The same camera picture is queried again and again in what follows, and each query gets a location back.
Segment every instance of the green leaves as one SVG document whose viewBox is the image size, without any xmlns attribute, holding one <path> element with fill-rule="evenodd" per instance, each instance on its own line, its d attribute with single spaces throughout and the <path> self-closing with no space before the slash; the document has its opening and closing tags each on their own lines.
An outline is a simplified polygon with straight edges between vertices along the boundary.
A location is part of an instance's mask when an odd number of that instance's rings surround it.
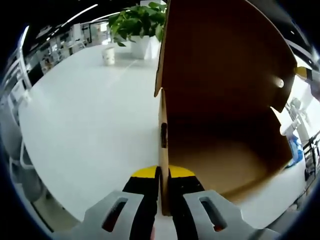
<svg viewBox="0 0 320 240">
<path fill-rule="evenodd" d="M 167 5 L 150 2 L 148 6 L 131 6 L 117 15 L 109 17 L 109 27 L 113 40 L 124 47 L 122 41 L 132 36 L 156 36 L 161 41 L 164 35 Z"/>
</svg>

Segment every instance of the cardboard box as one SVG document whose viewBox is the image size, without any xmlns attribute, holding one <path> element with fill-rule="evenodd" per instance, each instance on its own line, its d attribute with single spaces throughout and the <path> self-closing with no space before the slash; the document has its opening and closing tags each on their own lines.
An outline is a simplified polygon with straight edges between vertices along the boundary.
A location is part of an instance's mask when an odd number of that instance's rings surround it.
<svg viewBox="0 0 320 240">
<path fill-rule="evenodd" d="M 155 83 L 162 209 L 168 165 L 236 202 L 292 158 L 280 123 L 297 63 L 276 27 L 245 0 L 171 0 Z"/>
</svg>

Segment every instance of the potted plant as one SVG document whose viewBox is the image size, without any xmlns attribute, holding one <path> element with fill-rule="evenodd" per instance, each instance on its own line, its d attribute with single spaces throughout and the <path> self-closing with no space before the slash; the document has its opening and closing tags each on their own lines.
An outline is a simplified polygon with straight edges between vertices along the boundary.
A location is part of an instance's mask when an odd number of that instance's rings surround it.
<svg viewBox="0 0 320 240">
<path fill-rule="evenodd" d="M 115 43 L 121 47 L 131 42 L 131 52 L 138 59 L 158 56 L 164 34 L 167 5 L 150 2 L 148 6 L 127 7 L 109 18 L 109 27 Z"/>
</svg>

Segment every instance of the office desk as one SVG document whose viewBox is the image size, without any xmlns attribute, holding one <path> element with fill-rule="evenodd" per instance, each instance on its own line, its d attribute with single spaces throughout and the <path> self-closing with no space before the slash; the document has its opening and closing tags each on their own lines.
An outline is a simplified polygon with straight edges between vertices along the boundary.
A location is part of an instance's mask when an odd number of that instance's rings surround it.
<svg viewBox="0 0 320 240">
<path fill-rule="evenodd" d="M 85 48 L 59 63 L 19 108 L 36 171 L 80 221 L 89 207 L 122 190 L 133 172 L 158 163 L 157 60 L 130 59 L 127 48 L 116 47 L 116 64 L 104 66 L 105 47 Z M 274 221 L 302 192 L 303 172 L 301 162 L 239 204 L 244 219 L 257 228 Z M 157 221 L 157 235 L 174 233 L 170 218 Z"/>
</svg>

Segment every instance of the white cup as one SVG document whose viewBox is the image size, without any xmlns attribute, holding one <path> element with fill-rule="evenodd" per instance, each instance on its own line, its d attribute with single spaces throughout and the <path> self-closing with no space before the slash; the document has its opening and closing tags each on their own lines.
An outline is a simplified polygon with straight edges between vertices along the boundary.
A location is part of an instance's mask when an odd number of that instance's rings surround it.
<svg viewBox="0 0 320 240">
<path fill-rule="evenodd" d="M 109 46 L 102 51 L 102 58 L 106 66 L 115 64 L 115 48 Z"/>
</svg>

